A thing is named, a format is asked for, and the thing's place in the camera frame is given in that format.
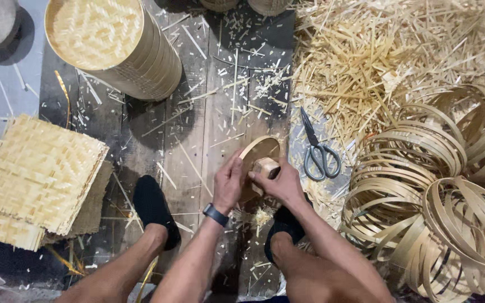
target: black sock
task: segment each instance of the black sock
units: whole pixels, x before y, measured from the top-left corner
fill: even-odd
[[[143,222],[143,227],[150,223],[161,224],[168,230],[168,239],[164,250],[171,250],[180,241],[179,228],[171,216],[168,204],[160,185],[149,175],[138,179],[132,203]]]
[[[313,207],[314,205],[306,193],[305,198],[306,201]],[[291,236],[293,244],[297,244],[297,242],[299,242],[306,234],[299,221],[297,221],[295,216],[293,216],[293,214],[285,206],[280,207],[274,214],[274,224],[271,226],[269,234],[267,235],[267,241],[265,242],[265,256],[267,256],[267,259],[269,259],[272,264],[274,264],[274,261],[273,253],[271,251],[271,238],[275,233],[281,231],[285,231]]]

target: scissor blade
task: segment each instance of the scissor blade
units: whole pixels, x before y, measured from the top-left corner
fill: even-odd
[[[317,146],[319,144],[319,140],[317,139],[314,131],[314,127],[308,118],[308,114],[306,113],[305,109],[301,106],[301,114],[302,114],[302,124],[305,126],[306,135],[308,137],[308,141],[312,146]]]

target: wristwatch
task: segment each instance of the wristwatch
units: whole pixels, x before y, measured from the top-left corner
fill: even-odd
[[[216,210],[212,203],[207,204],[203,210],[203,214],[218,222],[222,227],[226,227],[227,222],[230,220],[229,217],[224,216],[221,212]]]

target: hand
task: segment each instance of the hand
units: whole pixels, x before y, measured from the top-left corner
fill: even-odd
[[[301,201],[306,204],[299,171],[291,166],[284,157],[280,158],[278,163],[280,172],[273,180],[269,180],[252,171],[248,172],[248,176],[255,183],[258,183],[268,195],[280,199],[282,204],[289,209],[292,209],[293,206],[296,206]]]
[[[214,176],[212,204],[224,216],[230,213],[241,195],[243,160],[239,158],[239,155],[243,152],[242,150],[242,148],[236,150]]]

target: dark wooden surface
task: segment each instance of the dark wooden surface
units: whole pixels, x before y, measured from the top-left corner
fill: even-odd
[[[285,153],[289,133],[289,107],[284,112],[283,107],[271,99],[255,98],[254,92],[255,87],[259,85],[258,81],[263,83],[267,76],[273,77],[274,73],[256,72],[240,66],[270,67],[276,64],[278,59],[281,59],[280,67],[291,64],[295,16],[293,11],[286,11],[277,17],[267,17],[262,21],[262,16],[253,12],[246,2],[226,14],[205,11],[200,5],[190,1],[173,4],[171,1],[151,0],[145,1],[145,7],[157,20],[160,27],[172,24],[187,13],[192,14],[183,22],[164,31],[168,39],[173,37],[170,35],[171,33],[180,34],[173,46],[183,63],[183,75],[173,96],[163,101],[137,100],[127,95],[120,95],[103,84],[92,82],[91,85],[102,100],[102,104],[98,105],[91,92],[88,93],[85,79],[76,73],[73,66],[66,64],[55,55],[50,46],[46,44],[39,117],[61,127],[66,126],[67,101],[54,74],[54,70],[58,70],[69,90],[71,100],[69,128],[108,144],[110,151],[106,160],[113,163],[116,175],[129,198],[132,197],[136,180],[142,175],[149,174],[161,181],[162,189],[173,214],[197,213],[203,210],[212,198],[192,169],[182,148],[177,143],[176,137],[211,191],[214,188],[214,173],[226,157],[254,139],[266,134],[278,136]],[[244,26],[235,25],[234,19],[237,22],[244,22]],[[203,20],[209,27],[200,24]],[[221,20],[223,28],[219,51]],[[181,28],[183,25],[188,26],[188,31],[207,55],[206,60]],[[239,40],[246,30],[248,30],[248,34]],[[239,124],[241,113],[235,112],[232,126],[230,109],[232,108],[233,87],[222,89],[222,86],[233,82],[235,47],[242,47],[246,50],[258,49],[263,42],[266,44],[259,52],[265,54],[264,57],[250,56],[250,53],[239,50],[237,74],[244,78],[250,77],[250,80],[242,93],[240,92],[242,86],[237,85],[235,107],[243,107],[250,102],[250,104],[271,112],[272,115],[261,114],[258,119],[259,112],[254,111]],[[228,62],[231,56],[232,64],[222,62],[213,56]],[[227,74],[219,76],[218,70],[223,68],[226,68]],[[202,80],[204,81],[201,85],[184,96],[190,87]],[[178,106],[177,102],[201,95],[217,87],[219,87],[217,94],[206,99],[195,100],[192,110],[142,137],[142,134],[171,118],[176,111],[190,105],[186,103]],[[283,81],[281,85],[271,87],[268,95],[281,101],[287,101],[286,92],[289,92],[289,81]],[[108,94],[116,95],[125,104],[112,100]],[[81,115],[82,120],[86,119],[85,117],[89,118],[87,121],[84,120],[84,124],[87,126],[74,118],[78,115]],[[227,135],[228,128],[231,129],[229,135]],[[239,137],[238,140],[232,139],[211,147],[215,143],[241,133],[245,135]],[[177,189],[174,189],[163,176],[157,162],[165,168]],[[262,202],[253,201],[247,205],[246,211],[254,212],[258,205],[262,205]],[[128,209],[125,197],[112,176],[104,197],[102,216],[123,217],[128,213]],[[174,219],[196,231],[203,217],[197,214],[174,215]],[[135,243],[141,235],[141,230],[136,222],[129,226],[126,225],[126,220],[103,219],[98,233],[84,236],[83,251],[75,241],[75,252],[81,256],[85,265],[93,263],[100,265],[111,260]],[[270,296],[277,291],[279,271],[274,266],[269,269],[268,266],[257,267],[254,272],[259,280],[256,280],[250,269],[259,261],[267,262],[263,245],[271,222],[263,226],[259,237],[252,229],[247,229],[243,233],[244,226],[236,229],[239,225],[240,222],[230,224],[226,230],[233,230],[233,232],[223,234],[219,240],[216,254],[217,274],[212,290],[233,295]],[[191,233],[183,230],[180,232],[183,237],[182,244],[173,251],[160,256],[158,266],[154,271],[156,274],[152,276],[153,281],[158,282],[177,253],[191,239]]]

